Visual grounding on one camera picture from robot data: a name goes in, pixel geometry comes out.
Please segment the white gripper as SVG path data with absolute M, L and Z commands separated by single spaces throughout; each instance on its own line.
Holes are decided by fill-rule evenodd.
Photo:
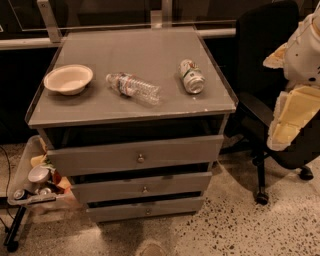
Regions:
M 284 76 L 291 82 L 320 85 L 320 6 L 298 25 L 287 44 L 265 58 L 263 66 L 284 67 Z M 320 89 L 312 86 L 280 93 L 268 131 L 267 146 L 271 150 L 283 151 L 290 146 L 320 110 Z

